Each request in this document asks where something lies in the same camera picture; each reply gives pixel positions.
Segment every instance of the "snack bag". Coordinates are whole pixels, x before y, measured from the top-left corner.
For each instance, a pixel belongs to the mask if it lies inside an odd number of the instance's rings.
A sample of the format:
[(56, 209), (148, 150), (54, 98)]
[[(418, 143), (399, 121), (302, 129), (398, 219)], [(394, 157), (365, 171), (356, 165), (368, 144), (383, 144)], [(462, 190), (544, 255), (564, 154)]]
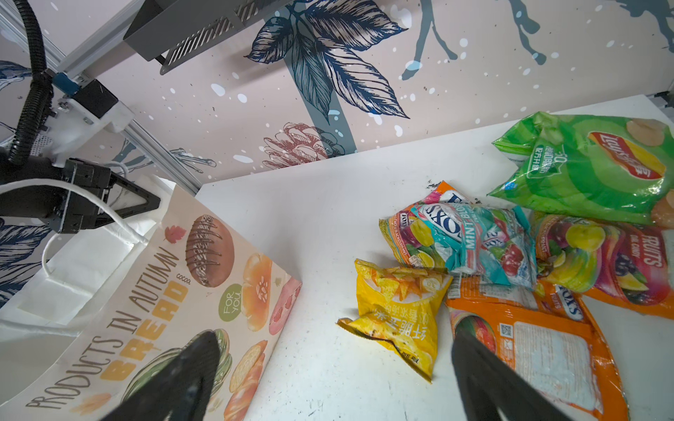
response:
[(541, 213), (534, 220), (540, 279), (639, 313), (674, 319), (660, 228)]
[(470, 203), (470, 201), (443, 181), (423, 200), (409, 205), (391, 218), (379, 220), (379, 229), (401, 264), (444, 269), (445, 261), (435, 250), (435, 240), (430, 230), (410, 212), (412, 206), (423, 203)]
[(537, 112), (494, 145), (523, 164), (491, 196), (550, 214), (674, 228), (674, 139), (664, 123)]
[(571, 320), (583, 320), (576, 296), (560, 285), (539, 280), (533, 292), (523, 286), (492, 284), (479, 276), (454, 276), (447, 290), (447, 306), (452, 300), (463, 298), (475, 302), (508, 304), (541, 311)]
[(583, 302), (584, 321), (507, 304), (448, 300), (452, 333), (463, 329), (550, 400), (602, 420), (627, 420), (620, 376)]
[(411, 212), (450, 271), (485, 275), (500, 285), (536, 285), (534, 243), (519, 207), (435, 203), (412, 206)]
[(349, 332), (379, 341), (427, 381), (437, 358), (435, 315), (452, 281), (446, 273), (356, 260), (357, 320), (339, 319)]

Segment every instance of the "green chip bag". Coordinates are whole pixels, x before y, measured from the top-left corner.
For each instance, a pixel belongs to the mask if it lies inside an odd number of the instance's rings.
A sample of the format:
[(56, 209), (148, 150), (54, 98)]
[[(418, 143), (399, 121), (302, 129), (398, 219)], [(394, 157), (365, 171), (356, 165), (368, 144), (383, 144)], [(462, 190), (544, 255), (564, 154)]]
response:
[(521, 165), (491, 196), (550, 214), (674, 228), (674, 139), (660, 121), (537, 112), (493, 143)]

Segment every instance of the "nutrition label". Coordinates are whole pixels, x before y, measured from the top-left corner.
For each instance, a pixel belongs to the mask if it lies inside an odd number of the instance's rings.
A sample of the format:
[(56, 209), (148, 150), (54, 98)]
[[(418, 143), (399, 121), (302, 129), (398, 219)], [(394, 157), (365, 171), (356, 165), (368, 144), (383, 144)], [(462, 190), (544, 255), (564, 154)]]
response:
[(514, 325), (515, 371), (535, 389), (594, 409), (590, 352), (585, 339), (546, 327)]

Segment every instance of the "fox's candy bag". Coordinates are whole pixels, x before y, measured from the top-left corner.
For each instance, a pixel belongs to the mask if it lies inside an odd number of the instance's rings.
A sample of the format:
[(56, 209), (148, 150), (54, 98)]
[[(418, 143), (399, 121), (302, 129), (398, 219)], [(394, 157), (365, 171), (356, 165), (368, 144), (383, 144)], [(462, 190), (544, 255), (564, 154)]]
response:
[(450, 271), (485, 275), (494, 284), (536, 285), (534, 243), (519, 207), (434, 203), (414, 205), (411, 212)]
[(435, 250), (435, 240), (424, 223), (410, 211), (412, 206), (431, 203), (470, 203), (445, 181), (423, 200), (409, 205), (391, 218), (379, 220), (381, 234), (402, 265), (444, 269), (445, 261)]
[(479, 276), (454, 276), (447, 291), (446, 304), (463, 298), (469, 301), (508, 304), (581, 321), (583, 312), (576, 296), (563, 286), (540, 281), (533, 291), (523, 286), (492, 284)]
[(582, 321), (465, 298), (448, 300), (452, 333), (467, 331), (550, 400), (600, 421), (628, 419), (620, 376), (582, 300)]
[(674, 319), (666, 232), (656, 226), (534, 215), (539, 277), (597, 300)]

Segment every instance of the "white tabletop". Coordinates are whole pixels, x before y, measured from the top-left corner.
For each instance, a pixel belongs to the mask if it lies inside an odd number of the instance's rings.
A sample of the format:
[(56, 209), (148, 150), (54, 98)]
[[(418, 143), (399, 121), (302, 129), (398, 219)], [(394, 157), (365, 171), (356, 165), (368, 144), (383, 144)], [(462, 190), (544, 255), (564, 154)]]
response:
[[(567, 110), (671, 121), (645, 96)], [(247, 420), (464, 420), (447, 308), (433, 384), (335, 326), (358, 316), (356, 258), (395, 266), (377, 221), (450, 182), (484, 199), (515, 170), (490, 143), (515, 122), (204, 185), (197, 198), (304, 286)], [(489, 198), (488, 203), (497, 203)], [(674, 419), (674, 321), (586, 298), (621, 373), (632, 421)]]

